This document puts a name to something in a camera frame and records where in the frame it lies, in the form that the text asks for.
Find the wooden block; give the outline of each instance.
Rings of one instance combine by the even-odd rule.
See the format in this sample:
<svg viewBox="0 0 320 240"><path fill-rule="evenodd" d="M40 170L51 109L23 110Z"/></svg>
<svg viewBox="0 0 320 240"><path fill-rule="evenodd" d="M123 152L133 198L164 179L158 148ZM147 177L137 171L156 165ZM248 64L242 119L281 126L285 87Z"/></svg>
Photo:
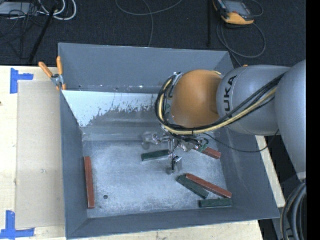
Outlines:
<svg viewBox="0 0 320 240"><path fill-rule="evenodd" d="M217 194L221 197L224 197L224 198L231 198L232 197L232 193L217 186L217 185L214 185L208 181L205 181L204 179L202 178L199 178L193 174L190 174L190 173L187 173L186 175L186 178L193 181L194 183L197 183L198 185L202 186L203 188L205 188L206 190L214 193L214 194Z"/></svg>
<svg viewBox="0 0 320 240"><path fill-rule="evenodd" d="M202 151L202 153L214 159L220 159L221 157L221 153L219 151L214 150L210 147L207 147L204 151Z"/></svg>
<svg viewBox="0 0 320 240"><path fill-rule="evenodd" d="M85 183L86 193L88 200L88 209L95 208L95 192L94 192L94 180L92 175L92 164L90 156L84 157L84 171L85 171Z"/></svg>
<svg viewBox="0 0 320 240"><path fill-rule="evenodd" d="M209 196L208 191L204 190L192 180L187 179L185 175L180 176L176 181L203 199L206 199Z"/></svg>
<svg viewBox="0 0 320 240"><path fill-rule="evenodd" d="M218 207L231 207L232 200L230 198L222 198L222 199L207 199L200 200L199 206L201 208L218 208Z"/></svg>
<svg viewBox="0 0 320 240"><path fill-rule="evenodd" d="M151 161L155 159L160 159L163 157L167 157L169 155L169 149L159 150L150 153L144 153L141 155L142 161Z"/></svg>

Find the cable on floor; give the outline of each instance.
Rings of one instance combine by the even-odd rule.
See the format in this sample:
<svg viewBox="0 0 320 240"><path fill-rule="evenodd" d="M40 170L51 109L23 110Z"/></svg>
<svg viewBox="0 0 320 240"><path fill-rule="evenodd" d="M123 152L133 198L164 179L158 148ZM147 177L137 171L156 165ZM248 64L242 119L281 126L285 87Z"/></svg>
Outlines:
<svg viewBox="0 0 320 240"><path fill-rule="evenodd" d="M149 10L148 13L134 13L134 12L130 12L130 11L124 10L119 5L118 0L115 0L115 4L121 11L123 11L124 13L129 14L129 15L133 15L133 16L149 16L150 15L150 17L151 17L151 34L150 34L150 39L149 39L149 43L148 43L148 47L150 47L151 46L151 42L152 42L152 38L153 38L153 33L154 33L154 18L153 18L153 15L169 11L169 10L175 8L176 6L178 6L179 4L181 4L184 0L180 0L179 2L177 2L176 4L174 4L174 5L172 5L172 6L168 7L168 8L161 9L161 10L158 10L158 11L151 11L148 3L145 0L142 0L142 1L144 2L146 7L148 8L148 10Z"/></svg>

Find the white cable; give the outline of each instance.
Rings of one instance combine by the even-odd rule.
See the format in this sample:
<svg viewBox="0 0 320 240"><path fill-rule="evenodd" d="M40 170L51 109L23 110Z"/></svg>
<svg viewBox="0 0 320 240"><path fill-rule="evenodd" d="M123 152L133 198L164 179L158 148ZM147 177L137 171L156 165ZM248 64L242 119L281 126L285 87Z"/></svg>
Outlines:
<svg viewBox="0 0 320 240"><path fill-rule="evenodd" d="M44 10L44 12L43 12L43 11L38 11L38 13L40 13L40 14L45 14L45 15L49 15L50 12L44 7L44 5L42 4L42 1L41 1L41 0L38 0L38 2L39 2L39 4L41 5L41 8ZM60 11L54 13L54 14L53 14L54 16L61 14L61 13L65 10L65 8L66 8L66 1L65 1L65 0L62 0L62 2L63 2L63 8L62 8Z"/></svg>
<svg viewBox="0 0 320 240"><path fill-rule="evenodd" d="M42 12L42 11L39 11L39 13L49 15L49 14L50 14L49 11L43 6L41 0L38 0L38 1L39 1L39 3L41 4L41 8L45 11L45 13ZM75 0L71 0L71 1L72 1L72 4L73 4L73 7L74 7L74 11L73 11L72 16L70 16L70 17L68 17L68 18L62 18L62 17L56 16L56 15L61 14L61 13L65 10L65 8L66 8L66 2L65 2L65 0L62 0L62 2L63 2L63 8L62 8L60 11L58 11L58 12L56 12L56 13L53 14L53 17L54 17L56 20L59 20L59 21L69 21L69 20L72 20L72 19L76 16L76 14L77 14L77 4L76 4L76 1L75 1Z"/></svg>
<svg viewBox="0 0 320 240"><path fill-rule="evenodd" d="M72 20L76 15L77 15L77 4L75 0L71 0L73 3L74 11L73 14L69 18L59 18L57 16L54 16L55 19L60 20L60 21L69 21Z"/></svg>

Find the green block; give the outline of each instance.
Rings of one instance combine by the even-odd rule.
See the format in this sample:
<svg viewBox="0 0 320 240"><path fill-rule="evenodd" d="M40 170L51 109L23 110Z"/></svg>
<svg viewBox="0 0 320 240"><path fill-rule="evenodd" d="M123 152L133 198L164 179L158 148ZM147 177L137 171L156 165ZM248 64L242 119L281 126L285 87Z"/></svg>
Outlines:
<svg viewBox="0 0 320 240"><path fill-rule="evenodd" d="M206 191L190 179L187 179L185 175L180 176L176 181L203 199L206 199L209 196L208 191Z"/></svg>
<svg viewBox="0 0 320 240"><path fill-rule="evenodd" d="M141 155L142 161L150 161L155 159L160 159L163 157L167 157L169 155L169 149L159 150L150 153L144 153Z"/></svg>
<svg viewBox="0 0 320 240"><path fill-rule="evenodd" d="M221 199L200 200L199 205L201 208L218 208L218 207L231 207L233 203L230 198L221 198Z"/></svg>

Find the wooden table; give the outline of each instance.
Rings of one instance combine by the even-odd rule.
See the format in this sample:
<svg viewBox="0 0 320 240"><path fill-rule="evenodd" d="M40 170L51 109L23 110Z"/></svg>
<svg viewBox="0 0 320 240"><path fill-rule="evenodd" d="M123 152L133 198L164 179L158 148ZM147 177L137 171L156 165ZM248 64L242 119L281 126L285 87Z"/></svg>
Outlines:
<svg viewBox="0 0 320 240"><path fill-rule="evenodd" d="M47 122L46 127L37 127L36 125L25 126L24 124L18 123L18 111L19 111L19 93L10 94L10 79L11 79L11 68L19 71L19 74L30 73L34 75L32 81L28 81L31 87L34 87L33 92L43 92L41 87L41 83L51 84L51 80L44 74L44 72L39 67L24 67L24 66L0 66L0 230L5 227L5 213L7 210L16 212L16 220L18 220L18 216L26 216L29 214L25 211L26 214L23 213L23 209L19 208L17 210L17 201L21 200L21 196L17 196L17 187L21 187L21 184L24 182L25 174L20 173L20 179L17 179L17 175L19 175L19 171L17 170L17 154L21 152L19 147L17 146L21 139L18 140L18 133L23 133L24 131L29 131L31 134L35 134L37 138L41 138L47 136L51 133L53 127L57 127L57 122L49 121ZM57 68L50 67L51 71L56 74L58 72ZM18 83L19 86L22 86L26 80L20 80ZM49 92L54 93L57 92L54 84L52 83L52 88L49 88ZM32 96L35 93L24 93L24 95ZM41 101L37 100L39 104L38 108L35 108L33 104L32 107L27 107L29 110L35 110L41 112L45 115L49 113L46 111L47 106L42 105ZM57 106L56 112L60 113L60 108ZM60 138L60 136L55 136L56 141ZM263 148L266 145L265 138L263 136L257 136L258 144L260 148ZM50 148L51 153L54 156L61 155L61 147L56 146L56 150L52 152L52 148ZM47 149L42 150L43 153L46 153L48 156L48 160L51 159L52 154L49 154ZM23 150L23 154L25 157L34 156L34 153L31 150ZM277 202L278 207L283 207L285 204L285 199L279 184L279 180L276 174L276 170L274 168L272 159L270 157L269 151L266 149L262 153L262 159L266 167L266 171L268 177L270 179L271 187L274 193L275 200ZM60 172L62 169L58 168L57 163L55 165L57 168L55 171ZM50 190L54 191L56 186L51 186ZM54 221L54 209L50 210L49 205L46 203L46 195L48 195L47 191L37 192L36 196L38 199L43 199L41 205L44 209L48 209L48 213L42 214L41 218L45 221L44 216L51 216L51 221ZM32 211L34 213L41 213L41 209L39 207L32 207ZM60 220L57 222L50 224L48 222L47 225L39 225L33 224L30 221L30 224L35 227L35 234L33 237L26 237L27 239L66 239L65 238L65 226L64 221ZM19 223L16 224L16 229L20 230L22 228L19 227ZM245 222L235 222L235 223L224 223L224 224L216 224L216 225L208 225L208 226L197 226L197 227L188 227L188 228L180 228L180 229L172 229L172 230L161 230L161 231L150 231L150 232L141 232L141 233L132 233L132 234L120 234L106 237L96 237L94 239L97 240L175 240L175 239L184 239L184 240L262 240L262 234L260 231L260 227L258 221L245 221Z"/></svg>

